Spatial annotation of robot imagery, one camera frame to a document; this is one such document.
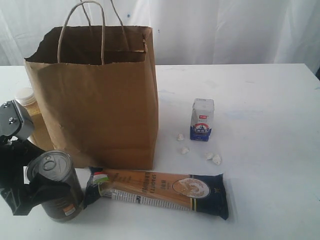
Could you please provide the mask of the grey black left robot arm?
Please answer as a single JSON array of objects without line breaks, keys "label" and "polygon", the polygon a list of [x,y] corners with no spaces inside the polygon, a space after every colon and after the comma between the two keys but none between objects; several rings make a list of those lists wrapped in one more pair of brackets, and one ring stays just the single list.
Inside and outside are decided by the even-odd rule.
[{"label": "grey black left robot arm", "polygon": [[28,111],[16,100],[1,105],[0,195],[15,216],[27,216],[33,207],[65,197],[71,189],[39,173],[28,184],[24,182],[23,167],[44,153],[28,140],[33,131]]}]

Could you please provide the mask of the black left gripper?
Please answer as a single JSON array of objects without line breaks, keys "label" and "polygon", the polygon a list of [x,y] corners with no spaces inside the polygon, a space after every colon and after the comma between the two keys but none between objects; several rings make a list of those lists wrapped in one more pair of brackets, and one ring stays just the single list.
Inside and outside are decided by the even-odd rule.
[{"label": "black left gripper", "polygon": [[0,195],[14,216],[27,216],[33,207],[70,193],[69,184],[51,180],[40,173],[29,184],[24,184],[23,167],[44,152],[28,140],[0,138]]}]

